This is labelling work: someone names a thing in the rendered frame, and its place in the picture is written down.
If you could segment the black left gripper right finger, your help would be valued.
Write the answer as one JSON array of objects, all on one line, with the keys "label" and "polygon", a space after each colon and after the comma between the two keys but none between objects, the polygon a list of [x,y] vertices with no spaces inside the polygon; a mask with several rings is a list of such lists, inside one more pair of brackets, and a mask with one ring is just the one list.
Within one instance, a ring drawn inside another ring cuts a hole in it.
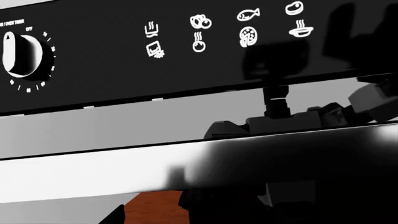
[{"label": "black left gripper right finger", "polygon": [[210,220],[209,198],[203,189],[183,190],[179,207],[188,212],[189,224],[207,224]]}]

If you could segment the white oven timer knob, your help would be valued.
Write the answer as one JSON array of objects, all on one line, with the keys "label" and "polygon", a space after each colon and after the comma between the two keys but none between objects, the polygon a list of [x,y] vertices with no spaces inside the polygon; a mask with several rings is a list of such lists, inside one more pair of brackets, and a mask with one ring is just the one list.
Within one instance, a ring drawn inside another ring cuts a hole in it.
[{"label": "white oven timer knob", "polygon": [[49,45],[30,35],[8,31],[2,41],[2,65],[12,77],[29,82],[46,82],[54,65]]}]

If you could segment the black oven control panel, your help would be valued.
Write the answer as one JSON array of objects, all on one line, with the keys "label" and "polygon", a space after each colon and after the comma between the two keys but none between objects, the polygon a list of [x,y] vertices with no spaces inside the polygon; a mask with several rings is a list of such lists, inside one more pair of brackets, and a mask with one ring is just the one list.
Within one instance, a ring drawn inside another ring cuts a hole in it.
[{"label": "black oven control panel", "polygon": [[[8,31],[49,45],[10,76]],[[55,0],[0,9],[0,116],[398,72],[398,0]]]}]

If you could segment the grey oven door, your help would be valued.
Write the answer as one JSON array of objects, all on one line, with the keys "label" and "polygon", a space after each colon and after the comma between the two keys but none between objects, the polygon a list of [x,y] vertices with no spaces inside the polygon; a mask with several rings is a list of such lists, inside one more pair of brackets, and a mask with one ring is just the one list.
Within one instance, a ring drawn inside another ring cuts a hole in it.
[{"label": "grey oven door", "polygon": [[[204,140],[263,112],[260,89],[0,118],[0,159]],[[141,193],[0,203],[0,224],[98,224]]]}]

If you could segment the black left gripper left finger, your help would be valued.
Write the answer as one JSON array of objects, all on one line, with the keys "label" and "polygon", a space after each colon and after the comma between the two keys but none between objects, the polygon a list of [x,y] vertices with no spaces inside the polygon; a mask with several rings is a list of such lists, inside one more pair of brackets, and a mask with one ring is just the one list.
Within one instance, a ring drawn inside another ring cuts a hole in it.
[{"label": "black left gripper left finger", "polygon": [[108,214],[98,224],[124,224],[125,210],[124,205],[119,205],[110,214]]}]

